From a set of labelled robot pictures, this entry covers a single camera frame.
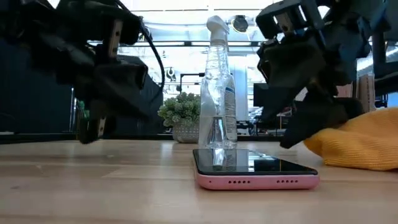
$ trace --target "desk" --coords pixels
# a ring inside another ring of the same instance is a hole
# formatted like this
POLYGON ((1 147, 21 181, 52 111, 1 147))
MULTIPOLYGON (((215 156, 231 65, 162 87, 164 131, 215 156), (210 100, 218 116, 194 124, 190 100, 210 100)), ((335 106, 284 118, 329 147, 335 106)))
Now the desk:
POLYGON ((193 181, 195 145, 75 141, 0 145, 0 223, 397 223, 398 174, 325 167, 302 145, 240 147, 319 170, 312 191, 212 192, 193 181))

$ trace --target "phone screen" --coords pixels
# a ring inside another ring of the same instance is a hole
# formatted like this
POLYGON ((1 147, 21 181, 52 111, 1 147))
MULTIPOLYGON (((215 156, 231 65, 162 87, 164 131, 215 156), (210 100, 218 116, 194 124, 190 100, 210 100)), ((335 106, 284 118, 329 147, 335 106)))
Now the phone screen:
POLYGON ((247 149, 194 149, 202 175, 318 175, 315 169, 247 149))

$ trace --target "bottle cap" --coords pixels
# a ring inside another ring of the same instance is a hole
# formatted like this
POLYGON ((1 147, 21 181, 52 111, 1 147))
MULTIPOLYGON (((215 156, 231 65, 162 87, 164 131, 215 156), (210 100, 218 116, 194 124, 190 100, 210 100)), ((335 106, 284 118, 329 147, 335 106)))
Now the bottle cap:
POLYGON ((219 16, 212 16, 207 20, 207 29, 210 30, 210 44, 228 43, 229 27, 219 16))

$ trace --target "spray bottle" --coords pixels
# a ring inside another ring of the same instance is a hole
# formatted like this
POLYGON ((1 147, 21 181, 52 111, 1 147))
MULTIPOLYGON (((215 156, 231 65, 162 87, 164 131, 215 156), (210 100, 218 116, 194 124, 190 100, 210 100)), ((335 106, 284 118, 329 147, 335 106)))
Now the spray bottle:
POLYGON ((228 67, 229 27, 218 16, 210 17, 211 32, 205 77, 201 82, 199 146, 236 148, 236 102, 234 78, 228 67))

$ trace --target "yellow cloth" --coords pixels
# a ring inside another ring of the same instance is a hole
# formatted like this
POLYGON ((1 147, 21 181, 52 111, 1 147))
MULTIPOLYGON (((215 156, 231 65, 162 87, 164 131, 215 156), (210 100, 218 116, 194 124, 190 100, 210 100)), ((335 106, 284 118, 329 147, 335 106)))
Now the yellow cloth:
POLYGON ((304 144, 329 166, 398 169, 398 108, 373 111, 338 129, 321 130, 304 144))

